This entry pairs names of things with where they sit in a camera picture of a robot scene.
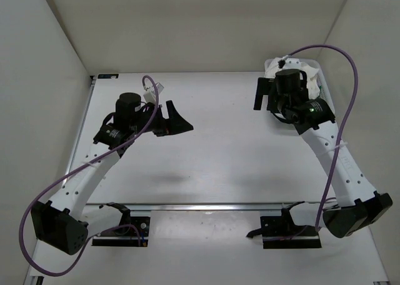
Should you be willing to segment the white t shirt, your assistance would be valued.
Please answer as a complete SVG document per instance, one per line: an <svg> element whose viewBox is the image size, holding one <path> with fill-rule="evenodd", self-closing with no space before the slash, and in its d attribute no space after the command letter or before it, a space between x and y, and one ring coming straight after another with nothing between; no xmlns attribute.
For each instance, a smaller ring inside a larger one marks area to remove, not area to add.
<svg viewBox="0 0 400 285"><path fill-rule="evenodd" d="M274 59L268 59L264 63L264 68L265 68L265 73L264 77L265 78L275 78L276 73L279 71L282 71L278 68L278 57L275 57ZM308 66L306 63L301 63L303 67L299 70L304 71L307 76L307 90L308 90L308 96L309 99L316 99L319 97L319 87L316 83L315 77L316 74L318 73L317 69L314 69L313 67Z"/></svg>

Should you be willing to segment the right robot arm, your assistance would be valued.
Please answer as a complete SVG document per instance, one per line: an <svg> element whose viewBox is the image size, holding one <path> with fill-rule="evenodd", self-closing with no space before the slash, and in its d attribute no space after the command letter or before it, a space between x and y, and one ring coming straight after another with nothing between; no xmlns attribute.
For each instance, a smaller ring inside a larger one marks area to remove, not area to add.
<svg viewBox="0 0 400 285"><path fill-rule="evenodd" d="M295 235L303 226L315 223L343 238L375 223L392 205L388 193L379 193L366 179L341 138L340 128L329 104L321 97L311 99L306 86L307 74L285 69L274 78L257 80L254 109L261 110L267 99L267 111L282 123L294 126L308 144L327 174L328 188L337 204L294 206L280 220L281 230Z"/></svg>

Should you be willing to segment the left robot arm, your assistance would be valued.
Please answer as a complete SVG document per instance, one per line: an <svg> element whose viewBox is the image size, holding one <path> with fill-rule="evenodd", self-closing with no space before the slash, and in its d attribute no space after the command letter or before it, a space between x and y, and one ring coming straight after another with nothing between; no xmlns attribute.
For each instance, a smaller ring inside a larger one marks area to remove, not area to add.
<svg viewBox="0 0 400 285"><path fill-rule="evenodd" d="M172 101L167 101L166 107L167 119L154 103L142 104L136 93L119 96L116 110L104 119L87 155L95 162L71 176L48 202L38 201L32 207L31 217L39 240L74 255L90 236L109 228L118 234L129 230L131 218L126 206L109 202L93 212L84 212L84 207L107 172L127 151L128 140L140 131L161 137L194 129L176 111Z"/></svg>

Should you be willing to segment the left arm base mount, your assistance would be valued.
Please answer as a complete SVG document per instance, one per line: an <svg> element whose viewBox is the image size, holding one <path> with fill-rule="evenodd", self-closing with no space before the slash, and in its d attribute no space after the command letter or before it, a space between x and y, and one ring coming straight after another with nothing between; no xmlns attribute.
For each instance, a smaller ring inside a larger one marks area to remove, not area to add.
<svg viewBox="0 0 400 285"><path fill-rule="evenodd" d="M149 244L151 217L149 212L134 212L127 206L115 202L101 204L99 210L117 211L117 226L107 226L106 230L92 237L92 246L146 248Z"/></svg>

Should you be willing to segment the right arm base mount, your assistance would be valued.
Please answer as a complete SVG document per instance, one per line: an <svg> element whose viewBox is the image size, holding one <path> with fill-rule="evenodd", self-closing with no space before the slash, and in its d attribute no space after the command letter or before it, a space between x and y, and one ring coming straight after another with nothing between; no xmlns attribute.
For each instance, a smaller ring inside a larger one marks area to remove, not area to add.
<svg viewBox="0 0 400 285"><path fill-rule="evenodd" d="M319 249L322 248L319 234L312 226L297 226L289 213L304 201L284 206L279 214L262 214L261 227L249 231L247 238L262 237L264 249Z"/></svg>

